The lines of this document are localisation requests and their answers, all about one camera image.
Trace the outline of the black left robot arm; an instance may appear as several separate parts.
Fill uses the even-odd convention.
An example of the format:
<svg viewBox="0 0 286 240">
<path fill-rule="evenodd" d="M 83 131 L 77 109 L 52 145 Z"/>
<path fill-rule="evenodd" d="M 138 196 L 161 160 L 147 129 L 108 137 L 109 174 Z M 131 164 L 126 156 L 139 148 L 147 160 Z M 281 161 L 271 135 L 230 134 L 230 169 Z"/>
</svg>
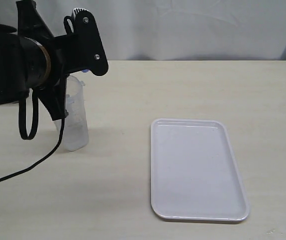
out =
<svg viewBox="0 0 286 240">
<path fill-rule="evenodd" d="M 55 36 L 33 0 L 16 2 L 17 27 L 0 24 L 0 105 L 19 104 L 19 120 L 26 118 L 26 100 L 42 103 L 51 118 L 67 117 L 66 82 L 75 72 L 89 68 L 84 27 L 86 10 L 66 16 L 66 33 Z"/>
</svg>

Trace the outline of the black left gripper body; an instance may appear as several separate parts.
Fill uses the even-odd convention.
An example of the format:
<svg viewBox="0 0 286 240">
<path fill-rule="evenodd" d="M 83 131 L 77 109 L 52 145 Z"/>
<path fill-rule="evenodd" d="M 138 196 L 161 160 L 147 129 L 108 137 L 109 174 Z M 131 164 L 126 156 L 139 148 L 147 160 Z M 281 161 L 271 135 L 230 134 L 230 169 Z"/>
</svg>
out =
<svg viewBox="0 0 286 240">
<path fill-rule="evenodd" d="M 63 52 L 36 9 L 34 0 L 19 0 L 17 35 L 25 63 L 26 87 L 32 89 L 45 106 L 52 120 L 66 117 L 65 90 L 60 87 L 64 78 Z"/>
</svg>

